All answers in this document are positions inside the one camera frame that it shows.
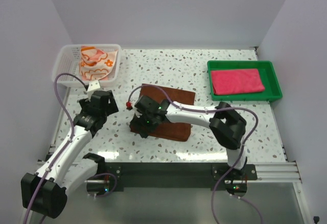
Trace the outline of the pink microfibre towel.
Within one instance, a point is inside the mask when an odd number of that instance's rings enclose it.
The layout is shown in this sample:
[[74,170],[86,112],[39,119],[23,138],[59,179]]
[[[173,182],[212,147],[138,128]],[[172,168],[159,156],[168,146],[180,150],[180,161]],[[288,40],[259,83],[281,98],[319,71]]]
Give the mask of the pink microfibre towel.
[[211,71],[215,95],[260,93],[265,87],[257,69]]

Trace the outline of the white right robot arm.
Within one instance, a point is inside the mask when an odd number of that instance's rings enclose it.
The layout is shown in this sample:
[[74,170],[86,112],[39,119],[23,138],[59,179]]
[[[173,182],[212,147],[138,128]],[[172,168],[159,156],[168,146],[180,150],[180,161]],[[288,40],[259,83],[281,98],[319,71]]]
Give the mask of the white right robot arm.
[[237,180],[246,173],[247,157],[240,155],[246,121],[228,103],[220,102],[218,106],[201,107],[171,102],[168,99],[158,103],[142,95],[133,110],[134,117],[130,127],[142,138],[147,138],[164,123],[186,123],[210,129],[218,143],[226,149],[228,175]]

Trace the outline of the green plastic tray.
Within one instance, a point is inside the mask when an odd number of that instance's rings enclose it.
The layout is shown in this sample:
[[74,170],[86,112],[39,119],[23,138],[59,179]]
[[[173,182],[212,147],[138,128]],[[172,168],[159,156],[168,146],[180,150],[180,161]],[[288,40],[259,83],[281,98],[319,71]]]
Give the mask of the green plastic tray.
[[[283,97],[278,78],[272,62],[255,60],[210,60],[207,62],[209,86],[213,101],[268,101],[274,102]],[[265,87],[263,92],[216,95],[214,94],[212,71],[236,70],[236,69],[257,69]]]

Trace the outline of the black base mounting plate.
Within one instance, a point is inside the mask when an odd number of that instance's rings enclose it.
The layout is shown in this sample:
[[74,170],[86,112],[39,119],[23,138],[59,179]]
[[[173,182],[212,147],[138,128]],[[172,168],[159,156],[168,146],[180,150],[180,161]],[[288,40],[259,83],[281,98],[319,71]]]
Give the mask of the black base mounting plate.
[[[106,163],[104,172],[116,176],[114,191],[124,188],[210,188],[229,170],[227,163]],[[254,164],[247,164],[242,171],[233,169],[219,183],[216,190],[246,193],[246,183],[258,179]],[[89,193],[103,194],[114,187],[112,176],[92,177],[86,182]]]

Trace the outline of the aluminium rail frame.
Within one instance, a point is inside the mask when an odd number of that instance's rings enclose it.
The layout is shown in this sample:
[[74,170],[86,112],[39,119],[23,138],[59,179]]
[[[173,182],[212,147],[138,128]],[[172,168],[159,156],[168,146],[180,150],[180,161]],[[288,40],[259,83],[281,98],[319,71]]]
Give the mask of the aluminium rail frame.
[[[77,166],[79,163],[73,162],[73,166]],[[142,163],[142,162],[113,162],[113,163]],[[256,173],[258,176],[258,179],[255,181],[260,181],[260,182],[269,182],[269,183],[299,183],[300,182],[300,176],[297,170],[297,166],[295,163],[281,163],[281,164],[254,164],[256,168]],[[225,172],[219,180],[215,183],[214,188],[212,191],[222,191],[222,190],[216,190],[219,183],[225,178],[225,176],[228,175],[234,168],[230,167],[227,172]],[[112,176],[114,179],[114,187],[106,193],[100,194],[96,193],[97,197],[103,197],[111,192],[114,191],[118,184],[118,180],[115,175],[109,173],[108,175],[105,176]],[[241,192],[235,192],[236,189],[234,187],[232,190],[234,190],[232,193],[231,190],[227,189],[227,185],[225,186],[225,191],[227,191],[229,194],[232,196],[237,196],[238,193]]]

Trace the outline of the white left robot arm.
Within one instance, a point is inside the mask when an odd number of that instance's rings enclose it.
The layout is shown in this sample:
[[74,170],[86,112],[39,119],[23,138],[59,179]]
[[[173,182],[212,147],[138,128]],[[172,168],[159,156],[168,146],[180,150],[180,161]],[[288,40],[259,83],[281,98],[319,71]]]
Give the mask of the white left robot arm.
[[21,179],[22,205],[26,212],[37,212],[57,218],[63,211],[68,195],[85,180],[101,179],[106,171],[104,157],[87,153],[73,166],[81,150],[103,128],[107,118],[119,111],[112,91],[95,91],[90,98],[79,100],[81,111],[70,118],[71,128],[52,156],[33,174]]

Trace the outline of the orange patterned cream towel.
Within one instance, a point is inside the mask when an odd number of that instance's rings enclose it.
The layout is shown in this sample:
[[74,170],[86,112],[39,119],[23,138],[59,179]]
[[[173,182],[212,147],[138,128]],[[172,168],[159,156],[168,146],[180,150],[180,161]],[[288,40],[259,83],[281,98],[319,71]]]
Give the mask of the orange patterned cream towel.
[[116,63],[118,50],[105,52],[94,46],[82,46],[79,74],[83,80],[107,80]]

